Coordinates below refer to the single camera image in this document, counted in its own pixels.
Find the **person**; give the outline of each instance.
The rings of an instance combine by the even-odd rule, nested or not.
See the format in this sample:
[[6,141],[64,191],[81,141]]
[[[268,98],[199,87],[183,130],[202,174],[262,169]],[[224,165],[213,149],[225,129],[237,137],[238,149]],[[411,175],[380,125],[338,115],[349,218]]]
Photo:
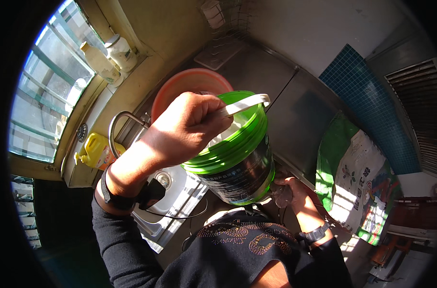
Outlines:
[[[224,106],[212,95],[181,94],[107,169],[103,189],[133,199],[150,174],[196,156],[231,125],[232,118],[213,114]],[[289,177],[275,182],[290,186],[302,232],[325,225],[300,181]],[[163,270],[130,216],[133,208],[116,208],[105,201],[103,189],[100,181],[92,202],[93,229],[115,287],[352,286],[330,229],[310,243],[309,255],[284,226],[245,211],[225,214],[193,234],[186,251]]]

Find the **wristwatch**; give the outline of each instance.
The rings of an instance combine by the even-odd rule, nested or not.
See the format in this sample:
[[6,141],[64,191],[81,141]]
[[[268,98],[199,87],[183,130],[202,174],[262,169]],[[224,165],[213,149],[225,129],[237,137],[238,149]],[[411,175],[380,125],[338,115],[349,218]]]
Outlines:
[[299,237],[302,238],[306,244],[311,245],[316,241],[324,238],[326,231],[329,229],[329,223],[326,222],[323,226],[314,229],[309,233],[299,233]]
[[106,204],[111,203],[114,208],[127,211],[132,209],[135,203],[139,203],[139,208],[146,210],[165,196],[164,186],[154,178],[149,183],[146,181],[135,197],[129,198],[112,194],[106,185],[106,172],[109,167],[105,169],[101,177],[101,190]]

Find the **blue tile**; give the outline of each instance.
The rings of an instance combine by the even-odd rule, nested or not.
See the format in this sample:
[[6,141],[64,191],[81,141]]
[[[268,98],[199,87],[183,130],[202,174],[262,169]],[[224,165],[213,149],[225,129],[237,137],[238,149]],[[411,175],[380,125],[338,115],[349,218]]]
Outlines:
[[361,55],[347,44],[319,79],[353,110],[396,174],[420,171],[417,153],[402,129],[393,101]]

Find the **black sweater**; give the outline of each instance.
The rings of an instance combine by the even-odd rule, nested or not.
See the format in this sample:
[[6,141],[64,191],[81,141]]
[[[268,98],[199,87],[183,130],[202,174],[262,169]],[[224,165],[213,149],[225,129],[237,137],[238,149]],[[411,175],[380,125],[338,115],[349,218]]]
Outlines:
[[282,225],[245,213],[225,215],[193,235],[164,271],[131,216],[92,202],[93,229],[115,287],[249,287],[271,260],[284,264],[292,287],[351,287],[335,238],[306,253]]

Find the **black sleeve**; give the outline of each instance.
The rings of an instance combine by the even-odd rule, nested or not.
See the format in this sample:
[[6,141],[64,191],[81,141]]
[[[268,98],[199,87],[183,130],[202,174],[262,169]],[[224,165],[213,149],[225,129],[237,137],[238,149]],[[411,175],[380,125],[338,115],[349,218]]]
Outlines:
[[335,237],[314,248],[310,254],[320,269],[320,276],[339,283],[342,287],[353,287],[350,273]]
[[164,272],[132,216],[115,216],[92,201],[93,230],[114,287],[154,287]]

